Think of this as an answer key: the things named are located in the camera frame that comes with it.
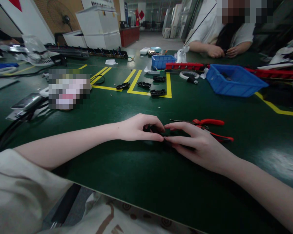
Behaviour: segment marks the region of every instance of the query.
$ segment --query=pliers handle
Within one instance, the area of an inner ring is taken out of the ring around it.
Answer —
[[[225,124],[225,122],[223,122],[222,120],[214,120],[214,119],[204,119],[201,121],[198,119],[194,119],[192,122],[195,123],[196,125],[205,125],[205,124],[224,125]]]
[[[212,133],[210,131],[208,131],[206,128],[204,128],[203,126],[197,126],[205,131],[207,131],[209,134],[211,134],[217,141],[219,142],[234,142],[234,138],[229,137],[229,136],[221,136],[221,135],[217,135],[215,133]]]

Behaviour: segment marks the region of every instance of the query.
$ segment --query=red counter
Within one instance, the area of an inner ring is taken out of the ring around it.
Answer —
[[[119,32],[121,47],[126,47],[134,43],[135,41],[139,40],[140,27],[137,26],[132,28],[119,29]]]

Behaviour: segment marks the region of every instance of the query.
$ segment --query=floor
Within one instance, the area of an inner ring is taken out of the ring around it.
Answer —
[[[140,39],[127,48],[141,50],[144,47],[161,47],[164,50],[179,50],[183,42],[179,38],[164,39],[161,32],[140,31]]]

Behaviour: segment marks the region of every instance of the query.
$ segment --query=red rail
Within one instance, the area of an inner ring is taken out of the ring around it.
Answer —
[[[201,63],[167,63],[166,70],[172,69],[188,69],[188,70],[195,70],[198,71],[203,67],[204,64]]]

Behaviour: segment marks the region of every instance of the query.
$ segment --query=hand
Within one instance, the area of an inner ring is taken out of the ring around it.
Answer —
[[[225,56],[223,49],[216,45],[209,45],[207,53],[212,58],[220,58]]]
[[[190,159],[192,162],[222,175],[237,165],[239,158],[221,145],[207,131],[186,122],[170,123],[165,128],[171,130],[180,129],[188,133],[191,137],[168,136],[164,137],[173,144],[180,154]],[[190,146],[195,150],[189,150],[184,146]]]
[[[236,46],[236,47],[232,47],[230,49],[227,50],[227,53],[226,53],[226,56],[228,58],[234,58],[236,57],[237,55],[239,54],[239,48]]]
[[[153,140],[163,141],[164,138],[152,132],[144,132],[143,128],[148,125],[155,125],[160,132],[165,132],[163,124],[158,117],[154,115],[137,114],[122,122],[116,123],[117,125],[117,139],[126,141],[135,140]]]

